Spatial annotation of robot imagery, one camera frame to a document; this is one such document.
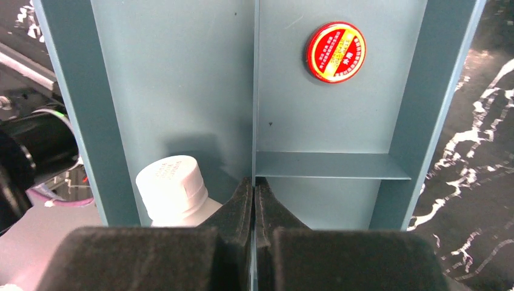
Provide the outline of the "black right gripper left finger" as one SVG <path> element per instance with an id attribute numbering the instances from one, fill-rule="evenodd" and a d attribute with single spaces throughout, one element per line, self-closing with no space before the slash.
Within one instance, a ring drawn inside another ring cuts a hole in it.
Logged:
<path id="1" fill-rule="evenodd" d="M 252 180 L 197 227 L 81 227 L 38 290 L 249 290 Z"/>

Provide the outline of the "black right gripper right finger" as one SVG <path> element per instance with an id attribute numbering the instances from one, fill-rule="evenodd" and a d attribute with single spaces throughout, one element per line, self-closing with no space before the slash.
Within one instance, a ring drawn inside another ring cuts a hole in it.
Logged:
<path id="1" fill-rule="evenodd" d="M 433 249 L 398 231 L 312 230 L 255 185 L 259 290 L 448 290 Z"/>

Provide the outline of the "white medicine bottle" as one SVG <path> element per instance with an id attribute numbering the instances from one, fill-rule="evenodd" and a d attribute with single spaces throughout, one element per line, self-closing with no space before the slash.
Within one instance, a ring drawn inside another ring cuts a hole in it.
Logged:
<path id="1" fill-rule="evenodd" d="M 152 227 L 197 227 L 222 207 L 209 197 L 192 156 L 155 161 L 137 174 L 135 183 Z"/>

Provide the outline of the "dark teal divider tray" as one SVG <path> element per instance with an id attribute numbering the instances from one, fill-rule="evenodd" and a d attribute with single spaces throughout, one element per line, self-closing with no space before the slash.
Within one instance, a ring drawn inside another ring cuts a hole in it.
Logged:
<path id="1" fill-rule="evenodd" d="M 315 229 L 411 220 L 484 1 L 35 1 L 101 221 L 149 224 L 136 174 L 187 154 L 226 202 L 265 177 Z M 307 67 L 322 25 L 367 53 Z"/>

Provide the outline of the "small brown bottle cap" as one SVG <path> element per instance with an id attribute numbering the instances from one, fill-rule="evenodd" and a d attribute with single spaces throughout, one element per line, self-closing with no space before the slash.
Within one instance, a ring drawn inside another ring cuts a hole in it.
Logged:
<path id="1" fill-rule="evenodd" d="M 305 60 L 309 72 L 328 84 L 354 77 L 362 67 L 367 47 L 364 35 L 351 23 L 328 22 L 320 26 L 307 43 Z"/>

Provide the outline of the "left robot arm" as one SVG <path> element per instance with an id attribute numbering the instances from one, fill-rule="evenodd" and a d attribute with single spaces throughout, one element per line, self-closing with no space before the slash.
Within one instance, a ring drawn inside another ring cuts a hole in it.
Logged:
<path id="1" fill-rule="evenodd" d="M 67 115 L 39 109 L 1 122 L 1 233 L 32 207 L 27 191 L 73 168 L 79 149 Z"/>

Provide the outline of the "aluminium rail frame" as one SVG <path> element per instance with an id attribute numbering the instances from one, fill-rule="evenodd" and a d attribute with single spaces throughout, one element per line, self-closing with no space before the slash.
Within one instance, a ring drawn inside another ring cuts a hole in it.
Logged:
<path id="1" fill-rule="evenodd" d="M 1 70 L 29 83 L 38 91 L 51 96 L 62 96 L 56 75 L 16 50 L 1 43 Z"/>

